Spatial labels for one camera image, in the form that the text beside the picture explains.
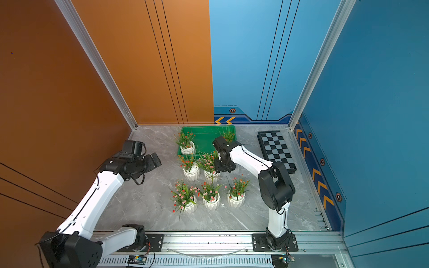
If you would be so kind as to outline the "pink flower pot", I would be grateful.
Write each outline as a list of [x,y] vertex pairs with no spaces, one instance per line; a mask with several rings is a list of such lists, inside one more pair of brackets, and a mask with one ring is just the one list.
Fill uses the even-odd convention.
[[192,214],[197,210],[197,197],[200,196],[200,190],[193,185],[185,183],[183,180],[174,184],[174,190],[171,190],[173,200],[173,213]]
[[220,179],[220,173],[216,171],[215,160],[219,159],[217,151],[210,153],[198,154],[199,158],[197,160],[197,165],[200,169],[203,170],[204,178],[208,183],[218,183]]
[[215,211],[220,206],[220,188],[221,184],[215,183],[213,180],[210,182],[203,182],[198,190],[199,196],[203,200],[203,205],[209,211]]

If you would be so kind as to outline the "orange flower pot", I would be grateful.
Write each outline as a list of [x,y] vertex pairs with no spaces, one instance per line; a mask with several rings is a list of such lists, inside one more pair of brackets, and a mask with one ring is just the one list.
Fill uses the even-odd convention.
[[234,177],[232,181],[229,181],[227,198],[232,208],[239,208],[244,204],[248,185],[249,181],[243,175],[239,178]]
[[230,128],[222,129],[222,137],[226,140],[227,143],[231,143],[235,140],[235,132]]

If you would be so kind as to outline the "red flower pot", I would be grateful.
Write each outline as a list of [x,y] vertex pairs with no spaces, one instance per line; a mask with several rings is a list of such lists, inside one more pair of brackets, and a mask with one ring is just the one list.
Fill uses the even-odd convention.
[[196,152],[194,138],[195,134],[192,132],[180,131],[175,135],[175,143],[179,146],[182,155],[193,155]]
[[197,181],[200,177],[200,168],[194,154],[180,155],[179,160],[182,163],[181,167],[185,178],[191,182]]

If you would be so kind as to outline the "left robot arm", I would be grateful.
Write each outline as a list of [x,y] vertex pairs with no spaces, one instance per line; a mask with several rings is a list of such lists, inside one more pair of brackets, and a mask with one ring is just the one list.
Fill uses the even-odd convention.
[[127,140],[122,150],[103,162],[96,179],[76,209],[54,232],[36,244],[41,261],[51,268],[95,268],[108,255],[123,249],[149,253],[144,226],[126,224],[117,231],[94,236],[95,227],[112,197],[129,180],[142,185],[145,174],[160,167],[156,153],[143,142]]

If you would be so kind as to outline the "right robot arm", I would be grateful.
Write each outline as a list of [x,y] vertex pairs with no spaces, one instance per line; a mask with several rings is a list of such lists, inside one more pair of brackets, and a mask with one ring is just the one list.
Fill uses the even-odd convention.
[[214,162],[216,172],[230,173],[240,165],[258,179],[261,198],[269,208],[267,244],[273,251],[286,250],[292,238],[287,227],[288,210],[296,189],[285,165],[265,160],[237,141],[228,143],[223,136],[212,144],[219,156]]

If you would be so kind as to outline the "green plastic storage tray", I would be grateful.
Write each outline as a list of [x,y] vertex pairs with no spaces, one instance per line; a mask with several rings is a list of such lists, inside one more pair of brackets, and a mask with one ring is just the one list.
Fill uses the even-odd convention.
[[231,132],[234,134],[233,140],[236,140],[235,126],[189,126],[182,127],[179,132],[195,135],[193,139],[196,147],[195,159],[198,159],[200,155],[213,153],[215,151],[215,147],[212,144],[213,141],[219,136],[223,136],[224,133]]

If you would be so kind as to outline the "black white chessboard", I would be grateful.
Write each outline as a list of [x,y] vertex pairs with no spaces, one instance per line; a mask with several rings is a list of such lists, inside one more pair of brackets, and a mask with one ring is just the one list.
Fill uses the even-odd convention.
[[283,163],[289,174],[297,171],[287,143],[279,130],[260,131],[257,138],[264,159],[273,163]]

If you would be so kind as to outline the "left green circuit board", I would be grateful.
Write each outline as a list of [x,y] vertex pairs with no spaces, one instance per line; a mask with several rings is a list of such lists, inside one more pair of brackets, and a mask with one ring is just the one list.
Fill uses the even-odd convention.
[[127,260],[128,266],[133,265],[146,265],[147,256],[144,255],[130,255]]

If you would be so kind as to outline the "right circuit board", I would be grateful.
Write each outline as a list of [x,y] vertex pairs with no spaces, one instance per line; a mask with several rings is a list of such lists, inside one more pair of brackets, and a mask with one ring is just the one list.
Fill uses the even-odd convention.
[[295,258],[291,255],[271,255],[271,264],[273,268],[288,268]]

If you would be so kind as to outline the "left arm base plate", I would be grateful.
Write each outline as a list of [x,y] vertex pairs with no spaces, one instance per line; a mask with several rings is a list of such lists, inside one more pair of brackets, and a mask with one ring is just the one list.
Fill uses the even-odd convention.
[[161,252],[164,242],[164,234],[163,233],[147,233],[146,234],[146,243],[142,248],[136,248],[134,246],[126,246],[123,247],[117,252],[132,252],[132,253],[140,253],[140,252]]

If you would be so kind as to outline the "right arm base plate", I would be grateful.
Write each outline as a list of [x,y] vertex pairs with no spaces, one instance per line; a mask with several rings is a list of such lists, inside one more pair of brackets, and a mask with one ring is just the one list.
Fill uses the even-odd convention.
[[281,251],[298,252],[295,234],[287,231],[282,237],[274,237],[270,233],[253,233],[252,246],[255,252]]

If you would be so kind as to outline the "aluminium front rail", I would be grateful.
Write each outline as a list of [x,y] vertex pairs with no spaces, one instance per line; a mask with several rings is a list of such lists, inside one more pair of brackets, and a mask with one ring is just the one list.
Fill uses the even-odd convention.
[[158,253],[177,253],[183,255],[223,255],[223,254],[257,254],[257,253],[292,253],[335,255],[348,253],[345,242],[338,232],[294,231],[298,252],[255,252],[252,246],[253,233],[264,231],[147,231],[147,233],[163,233],[162,251]]

